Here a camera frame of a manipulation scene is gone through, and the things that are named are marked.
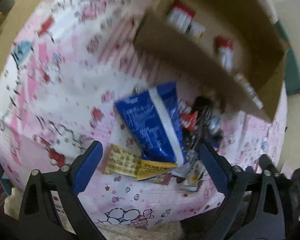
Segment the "blue snack bag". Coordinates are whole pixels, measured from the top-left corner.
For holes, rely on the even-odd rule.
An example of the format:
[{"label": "blue snack bag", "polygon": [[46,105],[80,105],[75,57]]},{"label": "blue snack bag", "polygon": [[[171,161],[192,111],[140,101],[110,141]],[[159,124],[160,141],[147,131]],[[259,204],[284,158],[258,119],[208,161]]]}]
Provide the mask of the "blue snack bag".
[{"label": "blue snack bag", "polygon": [[176,83],[167,83],[115,103],[142,148],[137,180],[180,167],[186,160]]}]

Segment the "cartoon patterned tablecloth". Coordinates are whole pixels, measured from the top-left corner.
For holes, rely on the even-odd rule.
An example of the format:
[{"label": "cartoon patterned tablecloth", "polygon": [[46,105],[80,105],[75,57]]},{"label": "cartoon patterned tablecloth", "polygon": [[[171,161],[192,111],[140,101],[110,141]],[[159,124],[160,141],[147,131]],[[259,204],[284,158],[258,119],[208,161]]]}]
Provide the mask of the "cartoon patterned tablecloth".
[{"label": "cartoon patterned tablecloth", "polygon": [[[145,226],[181,220],[223,200],[211,179],[198,192],[103,175],[111,144],[140,154],[114,111],[133,90],[177,81],[180,99],[193,103],[201,84],[143,53],[132,40],[151,0],[44,0],[20,31],[0,78],[0,162],[25,189],[30,172],[56,171],[83,153],[91,140],[104,157],[79,199],[95,223]],[[279,161],[287,114],[285,87],[273,124],[243,112],[223,114],[219,154],[231,164],[258,168],[267,153]],[[63,212],[58,196],[57,209]]]}]

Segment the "metal screw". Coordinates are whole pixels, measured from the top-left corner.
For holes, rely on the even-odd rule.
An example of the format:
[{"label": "metal screw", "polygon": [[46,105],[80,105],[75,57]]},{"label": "metal screw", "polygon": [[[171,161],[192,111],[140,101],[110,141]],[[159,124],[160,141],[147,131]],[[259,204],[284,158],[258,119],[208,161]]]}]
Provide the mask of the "metal screw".
[{"label": "metal screw", "polygon": [[264,170],[263,174],[269,177],[271,175],[271,172],[268,170]]},{"label": "metal screw", "polygon": [[31,175],[35,176],[35,175],[38,175],[39,173],[39,170],[33,170],[31,171]]},{"label": "metal screw", "polygon": [[63,165],[61,167],[61,171],[63,171],[63,172],[69,171],[69,166],[68,165]]},{"label": "metal screw", "polygon": [[235,171],[235,172],[241,172],[241,167],[238,166],[238,165],[235,165],[232,167],[232,170]]}]

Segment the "cardboard box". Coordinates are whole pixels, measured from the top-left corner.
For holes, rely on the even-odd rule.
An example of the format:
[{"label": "cardboard box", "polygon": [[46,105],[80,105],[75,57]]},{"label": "cardboard box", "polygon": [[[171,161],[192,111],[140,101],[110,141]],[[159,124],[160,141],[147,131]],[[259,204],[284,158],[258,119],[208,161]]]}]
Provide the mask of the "cardboard box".
[{"label": "cardboard box", "polygon": [[[235,110],[272,122],[282,88],[285,50],[257,0],[180,0],[205,27],[196,42],[167,22],[174,0],[154,0],[135,37],[135,47],[154,53],[216,90]],[[214,38],[234,41],[234,67],[249,80],[263,102],[259,109],[249,94],[218,62]]]}]

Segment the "gray cylindrical object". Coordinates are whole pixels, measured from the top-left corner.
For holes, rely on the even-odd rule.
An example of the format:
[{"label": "gray cylindrical object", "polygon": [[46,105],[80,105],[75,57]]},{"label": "gray cylindrical object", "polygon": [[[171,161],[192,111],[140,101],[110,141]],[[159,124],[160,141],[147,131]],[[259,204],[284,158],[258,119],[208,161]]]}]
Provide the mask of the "gray cylindrical object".
[{"label": "gray cylindrical object", "polygon": [[14,0],[2,0],[0,2],[0,12],[7,14],[14,5]]}]

